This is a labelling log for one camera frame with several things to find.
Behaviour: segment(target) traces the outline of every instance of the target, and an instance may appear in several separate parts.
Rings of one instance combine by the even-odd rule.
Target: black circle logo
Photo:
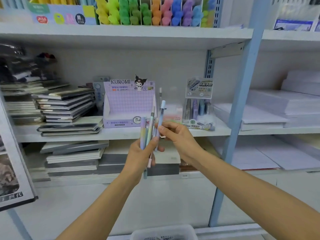
[[[81,14],[81,13],[78,13],[76,16],[75,16],[75,20],[78,24],[85,24],[86,22],[86,19],[85,17]]]

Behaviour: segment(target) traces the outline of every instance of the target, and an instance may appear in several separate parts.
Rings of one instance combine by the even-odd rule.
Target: purple checkered pattern
[[[110,113],[135,113],[150,112],[153,107],[153,97],[155,94],[155,83],[146,82],[143,89],[153,87],[153,90],[137,91],[135,86],[127,85],[128,90],[116,90],[112,87],[119,87],[105,82],[106,96],[109,100]]]

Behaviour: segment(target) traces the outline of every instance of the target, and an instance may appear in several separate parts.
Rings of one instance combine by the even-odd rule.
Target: hand
[[[137,185],[140,182],[141,175],[148,165],[150,155],[152,157],[151,166],[156,164],[153,150],[159,143],[159,137],[153,137],[144,150],[140,148],[140,139],[131,144],[127,160],[121,173],[129,175],[134,184]],[[164,152],[165,149],[162,146],[158,146],[158,151]]]
[[[174,146],[178,150],[180,158],[186,163],[193,165],[194,160],[203,150],[201,146],[195,141],[189,129],[182,125],[171,121],[166,121],[159,126],[161,135],[173,141]]]

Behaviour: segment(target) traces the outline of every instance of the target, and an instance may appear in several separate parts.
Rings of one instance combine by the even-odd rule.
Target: red logo
[[[47,24],[48,23],[48,19],[45,16],[37,16],[37,20],[41,24]]]

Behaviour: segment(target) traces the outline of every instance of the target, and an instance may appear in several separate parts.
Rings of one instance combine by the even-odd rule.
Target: plastic bin
[[[178,225],[136,230],[130,240],[198,240],[198,237],[192,226]]]

